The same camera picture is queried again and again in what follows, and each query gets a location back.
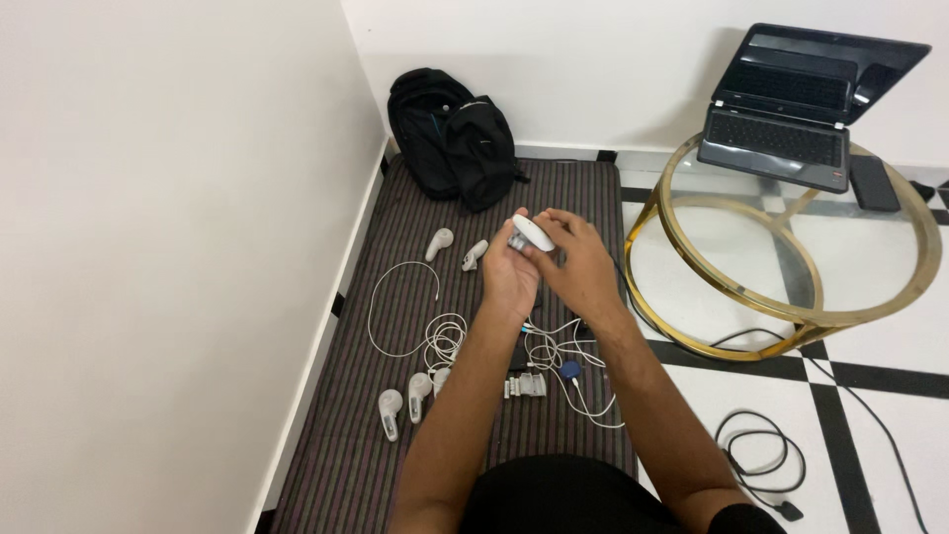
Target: laptop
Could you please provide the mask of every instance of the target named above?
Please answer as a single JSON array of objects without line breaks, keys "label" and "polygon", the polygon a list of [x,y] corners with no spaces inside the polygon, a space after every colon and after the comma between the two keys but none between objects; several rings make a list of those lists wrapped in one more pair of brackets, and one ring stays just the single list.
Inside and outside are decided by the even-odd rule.
[{"label": "laptop", "polygon": [[930,48],[755,24],[712,96],[698,160],[845,193],[847,126]]}]

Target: blue round object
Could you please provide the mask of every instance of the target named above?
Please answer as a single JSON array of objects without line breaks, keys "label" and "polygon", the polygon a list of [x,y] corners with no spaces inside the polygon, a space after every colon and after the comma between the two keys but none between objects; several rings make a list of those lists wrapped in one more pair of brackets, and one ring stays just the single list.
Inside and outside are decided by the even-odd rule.
[{"label": "blue round object", "polygon": [[566,380],[580,376],[580,364],[573,360],[567,360],[564,365],[560,366],[560,375]]}]

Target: smartphone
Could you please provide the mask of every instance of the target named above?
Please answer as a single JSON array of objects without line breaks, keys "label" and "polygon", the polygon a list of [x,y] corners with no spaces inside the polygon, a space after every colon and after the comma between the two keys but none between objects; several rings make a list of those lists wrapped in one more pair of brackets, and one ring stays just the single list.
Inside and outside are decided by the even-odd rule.
[{"label": "smartphone", "polygon": [[888,213],[900,211],[900,200],[880,158],[850,156],[850,183],[861,208]]}]

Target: white device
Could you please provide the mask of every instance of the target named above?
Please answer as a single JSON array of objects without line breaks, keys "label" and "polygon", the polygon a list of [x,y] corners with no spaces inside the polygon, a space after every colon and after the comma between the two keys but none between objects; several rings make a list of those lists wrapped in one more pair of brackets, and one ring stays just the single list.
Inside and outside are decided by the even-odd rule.
[{"label": "white device", "polygon": [[445,380],[448,380],[448,375],[451,374],[451,372],[452,370],[447,367],[435,371],[435,376],[432,378],[432,383],[435,385],[433,388],[435,398],[438,398],[438,392],[441,391],[442,386],[445,385]]},{"label": "white device", "polygon": [[428,250],[425,251],[425,261],[435,259],[435,254],[438,254],[439,250],[451,246],[454,241],[455,234],[452,234],[452,231],[448,228],[442,228],[435,232],[432,242],[428,244]]},{"label": "white device", "polygon": [[514,231],[508,238],[508,245],[512,249],[523,252],[524,247],[532,245],[538,250],[550,252],[554,248],[553,241],[550,240],[547,233],[533,223],[532,220],[523,215],[514,215],[511,218],[514,221]]},{"label": "white device", "polygon": [[399,439],[399,427],[396,425],[396,414],[402,409],[402,394],[395,390],[386,390],[379,395],[379,416],[382,418],[382,429],[389,441]]},{"label": "white device", "polygon": [[413,424],[421,423],[421,401],[432,392],[432,381],[428,374],[416,372],[409,378],[409,419]]},{"label": "white device", "polygon": [[472,271],[477,269],[477,259],[484,256],[484,253],[487,251],[488,241],[482,239],[481,241],[475,243],[472,249],[468,251],[468,254],[466,254],[465,258],[461,261],[461,270]]}]

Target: glass table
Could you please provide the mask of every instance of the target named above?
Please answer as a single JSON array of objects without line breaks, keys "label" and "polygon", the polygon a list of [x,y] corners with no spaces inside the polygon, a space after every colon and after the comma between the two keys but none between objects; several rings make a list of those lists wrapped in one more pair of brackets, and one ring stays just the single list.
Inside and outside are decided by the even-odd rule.
[{"label": "glass table", "polygon": [[[706,356],[759,360],[891,315],[932,283],[942,255],[936,221],[888,164],[897,213],[862,210],[852,190],[834,195],[706,165],[696,160],[700,142],[697,134],[673,154],[624,247],[633,306],[666,337]],[[853,143],[850,153],[870,155]],[[649,233],[651,243],[643,237]],[[690,291],[707,288],[679,283],[667,268],[653,268],[645,280],[662,233],[701,283],[785,322],[786,338],[735,349],[687,334],[675,312],[661,311],[662,302],[689,302]]]}]

